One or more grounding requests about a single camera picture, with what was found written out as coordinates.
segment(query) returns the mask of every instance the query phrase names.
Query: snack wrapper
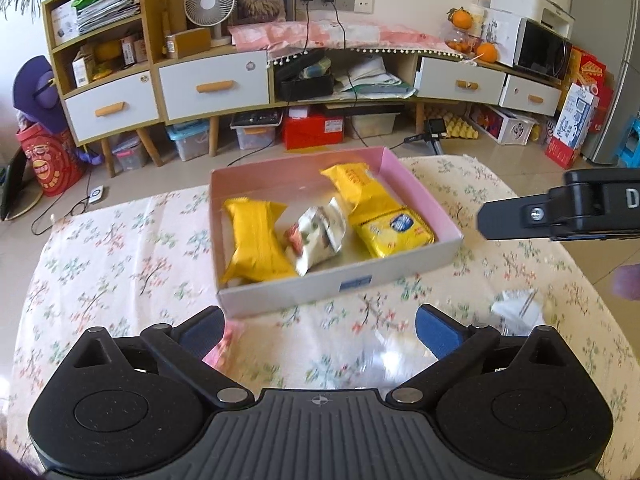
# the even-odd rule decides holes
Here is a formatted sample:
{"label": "snack wrapper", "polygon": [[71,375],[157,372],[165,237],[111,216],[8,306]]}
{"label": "snack wrapper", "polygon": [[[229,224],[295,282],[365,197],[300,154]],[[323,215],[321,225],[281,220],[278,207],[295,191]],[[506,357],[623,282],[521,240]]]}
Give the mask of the snack wrapper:
{"label": "snack wrapper", "polygon": [[335,198],[324,207],[310,207],[298,222],[285,232],[285,254],[300,276],[342,249],[347,221]]}
{"label": "snack wrapper", "polygon": [[232,198],[224,207],[233,222],[236,251],[222,283],[234,278],[266,282],[297,276],[275,233],[275,223],[286,204]]}
{"label": "snack wrapper", "polygon": [[354,230],[376,258],[417,249],[436,240],[431,228],[408,209],[383,215]]}
{"label": "snack wrapper", "polygon": [[364,162],[339,164],[320,173],[334,183],[342,198],[353,207],[349,213],[352,226],[402,209],[402,205],[372,176]]}

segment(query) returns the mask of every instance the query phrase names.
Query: floral tablecloth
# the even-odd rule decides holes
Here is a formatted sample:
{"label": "floral tablecloth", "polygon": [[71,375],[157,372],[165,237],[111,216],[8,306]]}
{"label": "floral tablecloth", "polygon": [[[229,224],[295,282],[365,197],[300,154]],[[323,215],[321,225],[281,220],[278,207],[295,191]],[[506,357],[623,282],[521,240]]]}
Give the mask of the floral tablecloth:
{"label": "floral tablecloth", "polygon": [[[353,384],[373,333],[416,341],[420,304],[434,304],[462,323],[491,320],[498,293],[535,287],[545,298],[546,322],[564,336],[613,413],[614,434],[600,472],[610,480],[631,478],[640,463],[640,367],[594,288],[560,244],[487,242],[479,235],[474,227],[479,207],[514,195],[476,160],[433,156],[404,164],[463,230],[465,243],[454,263],[388,286],[244,320],[228,374],[256,394],[265,386]],[[15,456],[38,465],[27,416],[83,330],[101,325],[113,336],[137,335],[152,323],[177,324],[216,304],[207,207],[203,186],[55,224],[18,330],[8,430],[8,449]]]}

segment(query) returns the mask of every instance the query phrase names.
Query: pink cloth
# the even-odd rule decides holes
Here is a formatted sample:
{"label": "pink cloth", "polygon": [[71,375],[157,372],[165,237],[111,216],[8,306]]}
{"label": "pink cloth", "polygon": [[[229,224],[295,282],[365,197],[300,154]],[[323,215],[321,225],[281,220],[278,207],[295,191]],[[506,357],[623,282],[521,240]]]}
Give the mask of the pink cloth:
{"label": "pink cloth", "polygon": [[[394,48],[454,52],[440,38],[404,25],[381,23],[343,23],[345,33],[335,20],[309,23],[308,48]],[[306,22],[255,23],[229,27],[240,52],[266,50],[269,59],[290,56],[305,47]]]}

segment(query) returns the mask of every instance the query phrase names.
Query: pink box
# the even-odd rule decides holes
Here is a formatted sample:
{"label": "pink box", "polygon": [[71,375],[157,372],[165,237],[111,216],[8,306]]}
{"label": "pink box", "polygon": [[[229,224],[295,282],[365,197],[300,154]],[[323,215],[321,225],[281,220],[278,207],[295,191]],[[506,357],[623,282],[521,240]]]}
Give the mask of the pink box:
{"label": "pink box", "polygon": [[[304,277],[248,285],[220,284],[235,249],[232,225],[223,210],[226,199],[247,196],[288,204],[276,224],[276,232],[281,235],[310,206],[327,204],[338,195],[331,181],[319,172],[348,162],[366,162],[392,195],[428,222],[437,242],[388,258],[372,258],[350,230],[340,255],[314,267]],[[210,230],[218,301],[231,317],[274,312],[435,270],[453,261],[463,241],[458,226],[436,199],[386,148],[312,153],[214,170],[210,180]]]}

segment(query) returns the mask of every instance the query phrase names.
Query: drawer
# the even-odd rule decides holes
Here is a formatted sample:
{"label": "drawer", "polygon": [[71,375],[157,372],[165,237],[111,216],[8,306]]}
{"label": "drawer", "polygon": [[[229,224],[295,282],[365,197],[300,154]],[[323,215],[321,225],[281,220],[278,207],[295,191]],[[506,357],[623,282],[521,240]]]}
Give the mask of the drawer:
{"label": "drawer", "polygon": [[160,120],[149,72],[130,75],[65,100],[78,142]]}
{"label": "drawer", "polygon": [[269,103],[267,53],[243,52],[160,69],[168,119]]}
{"label": "drawer", "polygon": [[422,58],[417,96],[497,105],[504,72],[444,59]]}
{"label": "drawer", "polygon": [[500,106],[552,116],[556,113],[561,93],[552,86],[510,75],[502,90]]}

